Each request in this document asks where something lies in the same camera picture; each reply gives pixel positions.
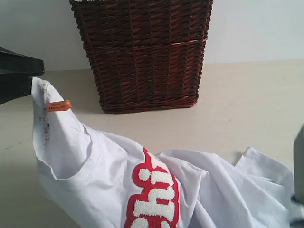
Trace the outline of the white t-shirt with red logo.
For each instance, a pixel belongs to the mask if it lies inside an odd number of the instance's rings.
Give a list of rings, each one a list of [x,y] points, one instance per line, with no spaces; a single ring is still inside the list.
[[[287,228],[304,216],[293,173],[247,148],[232,165],[212,153],[168,150],[83,125],[33,78],[33,146],[41,185],[83,228]]]

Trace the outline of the dark brown wicker basket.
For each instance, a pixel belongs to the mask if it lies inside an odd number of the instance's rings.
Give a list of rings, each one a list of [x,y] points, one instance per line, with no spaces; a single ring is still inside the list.
[[[190,108],[199,98],[211,0],[72,0],[106,113]]]

